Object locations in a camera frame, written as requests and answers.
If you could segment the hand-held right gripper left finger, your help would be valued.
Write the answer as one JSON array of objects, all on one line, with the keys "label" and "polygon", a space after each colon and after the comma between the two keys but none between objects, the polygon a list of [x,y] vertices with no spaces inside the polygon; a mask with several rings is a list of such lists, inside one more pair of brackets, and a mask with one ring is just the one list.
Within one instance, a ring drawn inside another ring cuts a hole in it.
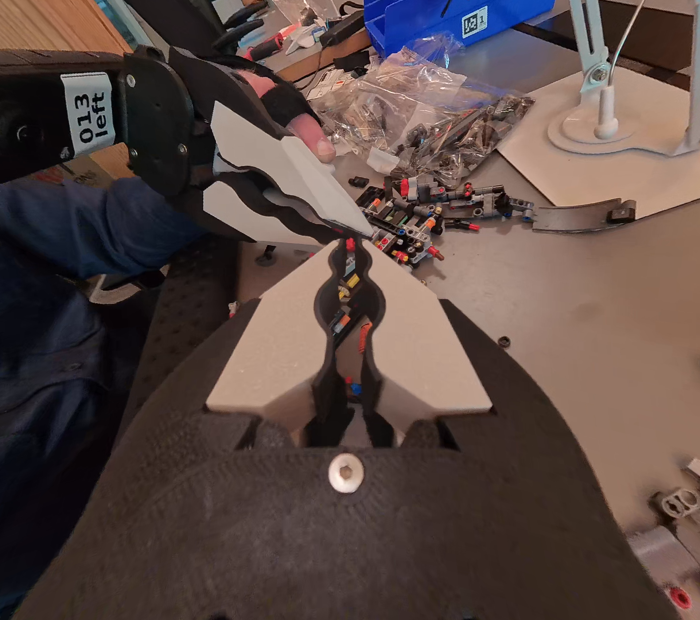
[{"label": "hand-held right gripper left finger", "polygon": [[251,302],[249,318],[236,314],[230,324],[243,331],[206,398],[210,412],[306,432],[312,447],[339,445],[353,418],[330,329],[345,261],[346,241],[333,241]]}]

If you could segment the small clear plastic bag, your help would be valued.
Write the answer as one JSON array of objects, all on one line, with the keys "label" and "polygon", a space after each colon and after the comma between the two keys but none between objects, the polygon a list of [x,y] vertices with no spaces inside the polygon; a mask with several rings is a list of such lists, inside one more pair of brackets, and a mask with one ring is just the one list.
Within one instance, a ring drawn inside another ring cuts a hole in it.
[{"label": "small clear plastic bag", "polygon": [[272,3],[290,24],[308,27],[318,18],[312,0],[272,0]]}]

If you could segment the lego subassembly with curved panel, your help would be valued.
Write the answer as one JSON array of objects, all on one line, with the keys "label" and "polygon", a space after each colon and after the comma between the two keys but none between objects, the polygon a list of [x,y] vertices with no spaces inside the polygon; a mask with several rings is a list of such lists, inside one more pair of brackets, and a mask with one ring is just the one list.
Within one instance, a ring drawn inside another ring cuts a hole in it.
[{"label": "lego subassembly with curved panel", "polygon": [[444,228],[477,230],[477,222],[518,217],[535,231],[584,233],[607,230],[635,222],[637,201],[607,199],[602,202],[573,206],[537,206],[512,196],[501,185],[474,187],[470,182],[446,186],[429,174],[408,178],[387,176],[384,192],[390,201],[402,202],[404,208],[420,218],[434,213]]}]

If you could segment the printed paper leaflets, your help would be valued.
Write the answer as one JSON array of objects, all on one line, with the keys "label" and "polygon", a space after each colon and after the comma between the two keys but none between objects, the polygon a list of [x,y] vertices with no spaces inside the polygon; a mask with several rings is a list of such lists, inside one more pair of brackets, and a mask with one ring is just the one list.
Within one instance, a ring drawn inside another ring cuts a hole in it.
[{"label": "printed paper leaflets", "polygon": [[320,77],[319,82],[308,91],[306,99],[308,101],[317,100],[355,80],[357,80],[357,75],[354,71],[329,69]]}]

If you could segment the person's left forearm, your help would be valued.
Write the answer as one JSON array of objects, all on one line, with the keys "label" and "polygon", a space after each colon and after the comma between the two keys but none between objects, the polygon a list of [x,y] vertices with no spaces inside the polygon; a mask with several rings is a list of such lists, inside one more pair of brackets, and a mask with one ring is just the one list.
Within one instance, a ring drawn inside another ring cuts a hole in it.
[{"label": "person's left forearm", "polygon": [[205,233],[140,178],[1,185],[1,238],[77,278],[159,269]]}]

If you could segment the small black box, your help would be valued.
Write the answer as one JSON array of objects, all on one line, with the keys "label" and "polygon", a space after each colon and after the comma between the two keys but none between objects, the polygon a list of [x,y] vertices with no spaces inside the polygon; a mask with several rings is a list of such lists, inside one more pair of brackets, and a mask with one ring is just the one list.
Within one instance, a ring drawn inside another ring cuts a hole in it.
[{"label": "small black box", "polygon": [[377,54],[371,54],[369,49],[359,50],[347,56],[334,58],[334,69],[344,73],[355,73],[360,77],[377,65]]}]

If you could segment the black office chair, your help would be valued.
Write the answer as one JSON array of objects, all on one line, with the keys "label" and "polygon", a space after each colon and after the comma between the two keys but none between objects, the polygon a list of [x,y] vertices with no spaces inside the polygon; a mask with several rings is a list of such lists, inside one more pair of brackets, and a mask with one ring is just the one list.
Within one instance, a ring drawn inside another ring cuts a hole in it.
[{"label": "black office chair", "polygon": [[123,0],[171,47],[196,56],[235,56],[240,40],[264,25],[256,1],[223,21],[211,0]]}]

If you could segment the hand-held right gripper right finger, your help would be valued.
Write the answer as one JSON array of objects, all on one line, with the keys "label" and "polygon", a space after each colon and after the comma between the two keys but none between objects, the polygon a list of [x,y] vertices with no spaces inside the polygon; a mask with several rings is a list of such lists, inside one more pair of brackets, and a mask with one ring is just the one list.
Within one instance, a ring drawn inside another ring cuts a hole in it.
[{"label": "hand-held right gripper right finger", "polygon": [[365,278],[379,291],[365,357],[380,379],[374,409],[406,435],[417,421],[485,414],[493,406],[437,295],[374,244]]}]

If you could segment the person's torso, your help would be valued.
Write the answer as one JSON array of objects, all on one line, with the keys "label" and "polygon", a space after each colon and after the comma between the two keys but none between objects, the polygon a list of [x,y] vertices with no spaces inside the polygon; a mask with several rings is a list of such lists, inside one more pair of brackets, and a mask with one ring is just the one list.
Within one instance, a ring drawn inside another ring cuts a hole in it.
[{"label": "person's torso", "polygon": [[157,295],[90,302],[1,244],[1,618],[71,535],[108,457]]}]

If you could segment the white book stand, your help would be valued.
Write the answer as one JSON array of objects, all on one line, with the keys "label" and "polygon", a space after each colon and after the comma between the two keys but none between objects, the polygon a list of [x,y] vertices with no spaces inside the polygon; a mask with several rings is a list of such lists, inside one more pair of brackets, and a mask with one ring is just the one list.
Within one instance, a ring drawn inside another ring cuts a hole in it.
[{"label": "white book stand", "polygon": [[644,218],[699,199],[699,0],[689,91],[618,66],[641,0],[613,56],[599,0],[568,0],[581,73],[530,93],[536,102],[498,149],[557,207],[635,201]]}]

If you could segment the lego car chassis assembly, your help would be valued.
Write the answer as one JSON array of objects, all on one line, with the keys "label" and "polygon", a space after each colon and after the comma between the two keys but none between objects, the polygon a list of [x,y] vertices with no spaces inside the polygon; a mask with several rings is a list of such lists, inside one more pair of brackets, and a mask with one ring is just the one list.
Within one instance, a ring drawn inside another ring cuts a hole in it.
[{"label": "lego car chassis assembly", "polygon": [[[408,202],[397,194],[387,199],[387,193],[383,187],[368,186],[355,200],[370,222],[374,246],[409,273],[427,257],[443,260],[433,244],[433,235],[442,232],[440,209],[433,204]],[[361,277],[355,266],[355,272],[342,276],[338,283],[339,310],[330,324],[336,348],[363,318],[358,303],[360,292]]]}]

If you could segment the red and black hand tool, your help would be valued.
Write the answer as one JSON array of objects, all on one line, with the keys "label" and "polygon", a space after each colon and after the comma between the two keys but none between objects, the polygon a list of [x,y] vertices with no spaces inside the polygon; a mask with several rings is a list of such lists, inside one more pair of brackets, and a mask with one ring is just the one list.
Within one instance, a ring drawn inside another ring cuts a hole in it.
[{"label": "red and black hand tool", "polygon": [[250,47],[246,51],[244,58],[251,62],[261,62],[281,51],[283,45],[284,35],[282,32],[277,32],[272,37]]}]

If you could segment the black perforated mat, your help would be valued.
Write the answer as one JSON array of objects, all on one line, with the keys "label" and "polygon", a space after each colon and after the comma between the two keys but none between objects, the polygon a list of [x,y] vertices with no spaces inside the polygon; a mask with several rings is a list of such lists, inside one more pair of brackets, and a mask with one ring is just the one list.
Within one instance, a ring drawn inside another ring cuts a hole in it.
[{"label": "black perforated mat", "polygon": [[207,234],[170,261],[116,434],[117,444],[160,384],[228,318],[241,242]]}]

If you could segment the black power adapter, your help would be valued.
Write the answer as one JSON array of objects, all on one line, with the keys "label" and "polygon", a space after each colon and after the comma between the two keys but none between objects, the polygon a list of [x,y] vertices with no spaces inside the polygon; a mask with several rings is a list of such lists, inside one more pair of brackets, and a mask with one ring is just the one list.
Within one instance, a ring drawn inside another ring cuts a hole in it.
[{"label": "black power adapter", "polygon": [[338,8],[338,17],[329,22],[328,29],[321,34],[322,48],[338,46],[365,28],[364,5],[346,1]]}]

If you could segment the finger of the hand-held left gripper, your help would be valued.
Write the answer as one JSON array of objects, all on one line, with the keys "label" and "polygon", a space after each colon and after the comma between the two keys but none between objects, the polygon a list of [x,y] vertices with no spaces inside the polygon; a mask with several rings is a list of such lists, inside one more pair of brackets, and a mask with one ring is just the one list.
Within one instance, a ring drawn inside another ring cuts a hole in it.
[{"label": "finger of the hand-held left gripper", "polygon": [[203,192],[204,212],[250,241],[325,246],[345,235],[345,190],[317,169],[232,170]]},{"label": "finger of the hand-held left gripper", "polygon": [[[333,176],[329,167],[320,163],[296,136],[287,134],[277,138],[267,134],[219,102],[214,105],[211,125],[218,148],[214,161],[216,175],[225,171],[256,169],[278,176],[282,171],[317,169]],[[349,237],[370,239],[372,229],[345,192],[345,235],[342,238]]]}]

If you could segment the clear bag of lego pieces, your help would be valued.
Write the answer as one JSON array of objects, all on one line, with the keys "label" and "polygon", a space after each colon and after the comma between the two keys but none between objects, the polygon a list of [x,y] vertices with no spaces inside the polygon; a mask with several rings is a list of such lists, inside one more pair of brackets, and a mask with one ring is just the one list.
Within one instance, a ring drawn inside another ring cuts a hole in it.
[{"label": "clear bag of lego pieces", "polygon": [[404,47],[309,102],[339,154],[353,153],[385,176],[429,174],[452,187],[496,151],[536,100],[453,73]]}]

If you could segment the small white object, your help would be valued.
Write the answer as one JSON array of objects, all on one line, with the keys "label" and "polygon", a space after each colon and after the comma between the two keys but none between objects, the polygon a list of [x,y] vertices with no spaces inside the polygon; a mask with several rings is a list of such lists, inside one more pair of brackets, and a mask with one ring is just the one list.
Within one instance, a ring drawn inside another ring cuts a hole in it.
[{"label": "small white object", "polygon": [[314,47],[320,38],[326,33],[324,26],[313,24],[307,27],[298,27],[291,35],[291,42],[285,51],[285,55],[290,55],[299,49]]}]

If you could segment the person's left hand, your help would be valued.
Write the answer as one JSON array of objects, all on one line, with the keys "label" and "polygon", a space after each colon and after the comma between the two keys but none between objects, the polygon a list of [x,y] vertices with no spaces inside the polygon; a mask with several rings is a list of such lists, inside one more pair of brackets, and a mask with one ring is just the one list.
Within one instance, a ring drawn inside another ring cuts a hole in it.
[{"label": "person's left hand", "polygon": [[330,164],[335,160],[334,145],[294,85],[251,71],[238,70],[236,73],[250,84],[275,123],[299,138],[321,163]]}]

